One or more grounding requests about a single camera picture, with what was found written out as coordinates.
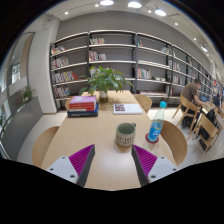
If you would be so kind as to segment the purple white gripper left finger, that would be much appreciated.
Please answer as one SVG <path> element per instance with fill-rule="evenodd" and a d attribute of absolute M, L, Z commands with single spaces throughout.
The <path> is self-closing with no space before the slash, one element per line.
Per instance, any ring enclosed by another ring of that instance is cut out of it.
<path fill-rule="evenodd" d="M 47 168 L 47 171 L 84 187 L 94 156 L 95 145 L 92 144 L 69 157 L 59 157 L 49 168 Z"/>

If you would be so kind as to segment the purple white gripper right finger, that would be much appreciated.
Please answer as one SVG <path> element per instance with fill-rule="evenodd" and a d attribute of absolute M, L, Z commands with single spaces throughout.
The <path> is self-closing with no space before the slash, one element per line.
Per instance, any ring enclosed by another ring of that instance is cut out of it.
<path fill-rule="evenodd" d="M 133 145 L 131 154 L 135 162 L 139 182 L 145 186 L 177 171 L 166 157 L 157 157 L 140 146 Z"/>

